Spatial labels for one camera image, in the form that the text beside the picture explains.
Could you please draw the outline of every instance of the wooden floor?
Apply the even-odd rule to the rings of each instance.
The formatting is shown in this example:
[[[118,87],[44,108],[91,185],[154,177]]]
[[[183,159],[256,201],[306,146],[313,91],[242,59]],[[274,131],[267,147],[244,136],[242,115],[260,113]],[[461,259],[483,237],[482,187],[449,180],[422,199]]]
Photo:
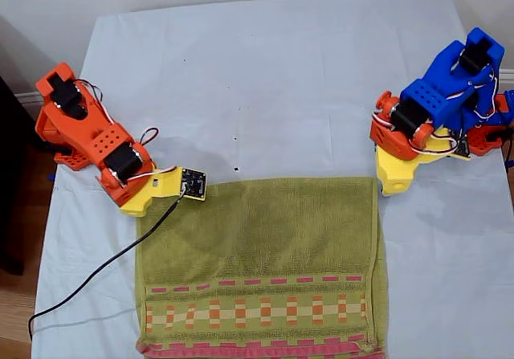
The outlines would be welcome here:
[[[25,164],[13,224],[24,240],[25,273],[12,276],[0,271],[0,359],[31,357],[27,320],[34,311],[39,260],[52,190],[52,182],[48,181],[47,175],[55,172],[51,156],[32,149],[27,151]],[[514,170],[509,174],[509,183],[514,197]]]

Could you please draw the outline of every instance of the table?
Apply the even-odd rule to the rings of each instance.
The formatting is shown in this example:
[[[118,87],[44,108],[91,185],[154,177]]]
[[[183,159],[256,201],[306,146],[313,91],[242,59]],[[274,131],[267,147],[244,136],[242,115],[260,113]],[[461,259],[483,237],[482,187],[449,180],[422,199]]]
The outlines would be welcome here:
[[[101,17],[81,77],[162,167],[210,183],[373,176],[370,113],[465,33],[451,0],[266,0]],[[36,310],[135,237],[94,178],[60,166]],[[419,168],[380,200],[392,358],[514,353],[514,216],[499,151]],[[32,357],[140,358],[133,251],[35,322]]]

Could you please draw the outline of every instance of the black cable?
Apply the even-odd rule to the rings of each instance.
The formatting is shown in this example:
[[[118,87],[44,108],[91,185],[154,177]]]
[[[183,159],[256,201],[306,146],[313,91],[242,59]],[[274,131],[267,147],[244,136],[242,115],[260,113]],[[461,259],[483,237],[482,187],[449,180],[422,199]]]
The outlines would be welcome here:
[[[512,137],[509,140],[507,156],[505,157],[505,169],[507,170],[507,173],[508,173],[508,169],[509,169],[509,166],[507,166],[507,163],[511,160],[511,153],[512,153]]]
[[[50,307],[48,309],[45,309],[44,311],[41,311],[41,312],[38,312],[38,313],[32,315],[31,318],[29,319],[29,322],[28,322],[28,325],[29,325],[29,336],[31,337],[31,341],[32,341],[32,321],[35,318],[40,317],[42,315],[45,315],[45,314],[47,314],[49,312],[52,312],[52,311],[56,310],[57,308],[61,307],[62,305],[65,305],[77,293],[79,293],[80,290],[82,290],[82,288],[84,288],[86,286],[86,284],[89,283],[91,281],[91,279],[93,277],[95,277],[96,274],[98,274],[102,269],[107,267],[110,263],[112,263],[114,260],[116,260],[120,256],[124,255],[126,252],[130,251],[137,244],[142,243],[143,241],[145,241],[164,222],[164,220],[166,220],[166,218],[171,214],[171,212],[173,212],[175,210],[175,208],[177,207],[177,205],[180,202],[180,200],[182,199],[182,197],[184,197],[184,193],[185,192],[186,192],[186,189],[184,189],[184,191],[177,198],[177,200],[173,204],[171,204],[171,206],[168,208],[168,210],[161,216],[161,218],[159,218],[157,220],[157,222],[152,226],[152,228],[148,232],[146,232],[144,235],[142,235],[140,238],[138,238],[132,244],[128,245],[128,247],[126,247],[122,251],[119,251],[118,253],[116,253],[112,258],[110,258],[109,260],[107,260],[106,262],[101,264],[91,275],[89,275],[89,277],[75,291],[73,291],[71,293],[71,295],[69,295],[66,299],[64,299],[60,303],[54,305],[53,307]]]

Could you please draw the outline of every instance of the wire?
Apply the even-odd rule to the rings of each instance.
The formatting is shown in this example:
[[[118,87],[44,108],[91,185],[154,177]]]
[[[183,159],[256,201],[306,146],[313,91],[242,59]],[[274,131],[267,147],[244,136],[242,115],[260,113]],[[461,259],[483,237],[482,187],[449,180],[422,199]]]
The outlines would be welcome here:
[[[146,176],[153,176],[154,174],[173,172],[176,168],[177,168],[177,166],[172,166],[171,168],[167,168],[167,169],[163,169],[163,170],[155,170],[153,172],[136,174],[134,176],[131,176],[131,177],[127,178],[127,181],[132,181],[132,180],[135,180],[137,178],[146,177]]]
[[[96,86],[95,84],[92,84],[91,82],[89,82],[88,80],[82,80],[81,78],[77,78],[75,79],[75,82],[81,82],[82,84],[84,84],[86,87],[90,87],[91,90],[93,91],[93,95],[95,96],[95,100],[96,100],[96,103],[98,104],[98,106],[100,106],[100,108],[102,109],[102,111],[104,112],[104,115],[107,117],[108,121],[113,124],[114,123],[114,120],[111,118],[111,116],[109,115],[109,113],[107,112],[107,109],[105,108],[105,106],[102,104],[102,99],[104,98],[104,93],[102,92],[102,90]],[[96,94],[96,90],[98,90],[99,94],[100,94],[100,98],[98,97],[98,95]]]
[[[378,122],[379,124],[382,124],[383,126],[386,126],[387,128],[391,128],[393,127],[393,124],[391,124],[390,122],[387,122],[386,120],[383,120],[381,117],[379,117],[377,115],[377,113],[375,112],[372,112],[371,113],[371,117],[376,121]]]
[[[508,169],[511,167],[511,166],[508,166],[508,163],[511,159],[511,152],[512,152],[512,137],[509,140],[507,156],[505,157],[505,169],[507,170],[507,173],[508,173]]]
[[[32,321],[34,319],[36,319],[37,317],[40,317],[42,315],[46,315],[47,313],[49,312],[52,312],[54,310],[56,310],[57,308],[65,305],[68,301],[70,301],[71,299],[73,299],[73,297],[79,293],[82,288],[84,288],[86,286],[86,284],[88,284],[91,279],[93,277],[95,277],[100,271],[102,271],[105,267],[107,267],[110,263],[112,263],[114,260],[116,260],[117,258],[121,257],[122,255],[124,255],[125,253],[127,253],[128,251],[130,251],[132,248],[134,248],[136,245],[142,243],[143,241],[145,241],[163,222],[164,220],[166,220],[166,218],[171,214],[171,212],[173,212],[175,210],[175,208],[177,207],[178,203],[180,202],[180,200],[182,200],[182,198],[184,197],[184,194],[186,193],[186,185],[184,185],[184,190],[182,191],[181,195],[177,198],[177,200],[175,200],[175,202],[173,204],[171,204],[171,206],[168,208],[168,210],[161,216],[161,218],[159,218],[157,220],[157,222],[152,226],[152,228],[150,228],[150,230],[148,232],[146,232],[144,235],[142,235],[140,238],[138,238],[136,241],[134,241],[133,243],[131,243],[130,245],[128,245],[125,249],[123,249],[122,251],[119,251],[118,253],[116,253],[113,257],[111,257],[109,260],[105,261],[104,263],[102,263],[91,275],[88,276],[88,278],[75,290],[71,293],[71,295],[69,295],[66,299],[64,299],[63,301],[61,301],[60,303],[54,305],[53,307],[50,307],[48,309],[45,309],[44,311],[42,312],[38,312],[34,315],[31,316],[31,318],[29,319],[28,321],[28,326],[29,326],[29,336],[31,337],[31,341],[32,341]]]
[[[482,114],[480,114],[479,112],[477,112],[476,110],[473,110],[473,112],[482,120],[488,120],[489,118],[491,118],[495,112],[496,112],[496,104],[495,104],[495,96],[496,96],[496,90],[498,90],[498,78],[495,76],[494,78],[494,82],[495,82],[495,87],[494,89],[492,90],[492,96],[491,96],[491,105],[492,105],[492,112],[491,114],[488,114],[486,116],[483,116]]]
[[[419,153],[419,154],[429,154],[429,155],[435,155],[435,154],[438,154],[438,155],[444,155],[444,154],[452,154],[455,150],[457,150],[457,148],[459,147],[459,142],[457,142],[455,139],[455,146],[447,149],[447,150],[423,150],[423,149],[419,149],[419,148],[416,148],[415,146],[412,145],[412,142],[409,140],[409,145],[410,147],[412,148],[412,150],[414,150],[416,153]]]
[[[146,141],[143,142],[143,140],[145,139],[145,135],[146,133],[150,132],[150,131],[153,131],[153,135]],[[153,139],[155,139],[155,137],[157,137],[157,135],[159,134],[159,129],[152,126],[151,128],[147,128],[143,134],[141,134],[141,139],[139,140],[139,142],[142,144],[142,145],[146,145],[148,144],[150,141],[152,141]]]

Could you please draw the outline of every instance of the orange bracket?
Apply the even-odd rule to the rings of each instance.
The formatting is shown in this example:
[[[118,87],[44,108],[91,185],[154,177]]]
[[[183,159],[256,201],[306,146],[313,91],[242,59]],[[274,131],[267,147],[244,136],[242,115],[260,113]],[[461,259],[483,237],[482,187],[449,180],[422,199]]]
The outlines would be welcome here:
[[[64,111],[64,106],[54,100],[56,76],[59,82],[72,82],[80,93],[77,107],[83,115],[73,116]],[[61,63],[48,72],[36,84],[43,96],[43,107],[39,113],[35,130],[45,141],[68,147],[69,155],[57,153],[55,162],[65,164],[73,170],[80,170],[94,164],[100,170],[99,182],[118,206],[123,206],[147,182],[149,176],[122,181],[116,171],[108,167],[106,157],[124,150],[124,155],[131,156],[136,162],[133,175],[148,173],[153,170],[152,160],[139,142],[117,122],[109,120],[100,102],[75,75],[70,67]]]

